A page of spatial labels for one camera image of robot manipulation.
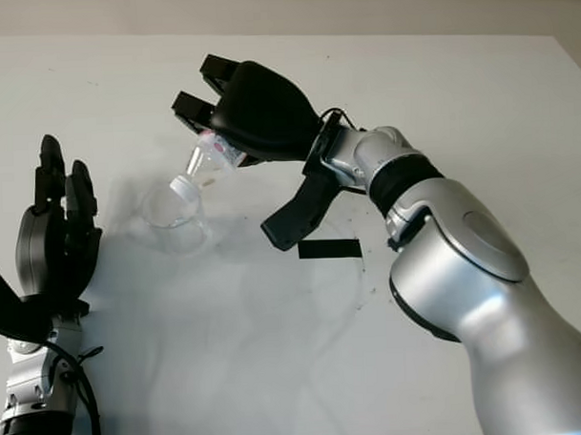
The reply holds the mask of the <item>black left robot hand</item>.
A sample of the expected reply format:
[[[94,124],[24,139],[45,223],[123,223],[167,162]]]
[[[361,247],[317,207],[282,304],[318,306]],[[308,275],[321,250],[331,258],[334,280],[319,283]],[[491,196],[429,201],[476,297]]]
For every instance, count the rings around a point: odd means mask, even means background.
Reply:
[[[20,220],[16,271],[24,292],[78,299],[93,277],[103,231],[94,223],[97,198],[86,164],[66,172],[59,141],[42,137],[34,201]]]

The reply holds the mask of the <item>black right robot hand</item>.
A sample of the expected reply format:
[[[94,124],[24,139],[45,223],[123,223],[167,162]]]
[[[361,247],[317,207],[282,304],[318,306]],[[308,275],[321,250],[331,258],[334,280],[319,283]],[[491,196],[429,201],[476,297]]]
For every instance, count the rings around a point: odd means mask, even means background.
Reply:
[[[199,71],[218,103],[178,93],[172,111],[189,130],[222,136],[245,154],[242,167],[307,159],[322,122],[293,82],[256,61],[213,54]]]

